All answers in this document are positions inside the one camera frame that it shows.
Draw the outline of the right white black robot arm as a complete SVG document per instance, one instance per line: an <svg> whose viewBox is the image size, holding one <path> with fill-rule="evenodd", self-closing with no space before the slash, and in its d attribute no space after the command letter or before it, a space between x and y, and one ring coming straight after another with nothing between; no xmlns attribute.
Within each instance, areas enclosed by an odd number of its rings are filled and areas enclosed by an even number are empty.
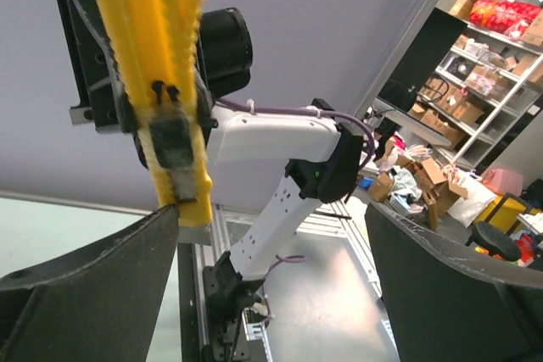
<svg viewBox="0 0 543 362"><path fill-rule="evenodd" d="M210 324L240 320L269 264L314 210L353 189L371 132L320 99L257 107L228 95L250 78L252 43L236 8L201 0L56 0L80 102L74 125L132 136L159 201L196 231L213 219L209 165L281 159L277 191L241 240L204 273Z"/></svg>

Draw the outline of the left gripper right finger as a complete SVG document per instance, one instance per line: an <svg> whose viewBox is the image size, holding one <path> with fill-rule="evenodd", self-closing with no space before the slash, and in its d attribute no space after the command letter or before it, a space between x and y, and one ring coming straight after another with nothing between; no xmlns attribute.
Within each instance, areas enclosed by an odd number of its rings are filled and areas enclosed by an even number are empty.
<svg viewBox="0 0 543 362"><path fill-rule="evenodd" d="M402 361L540 361L542 274L442 237L381 203L365 213Z"/></svg>

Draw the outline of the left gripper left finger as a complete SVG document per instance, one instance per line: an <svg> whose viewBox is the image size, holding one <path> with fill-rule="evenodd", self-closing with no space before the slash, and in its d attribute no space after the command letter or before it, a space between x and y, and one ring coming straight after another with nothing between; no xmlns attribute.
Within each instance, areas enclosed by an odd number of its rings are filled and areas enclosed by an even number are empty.
<svg viewBox="0 0 543 362"><path fill-rule="evenodd" d="M176 251L178 209L1 279L3 361L144 361Z"/></svg>

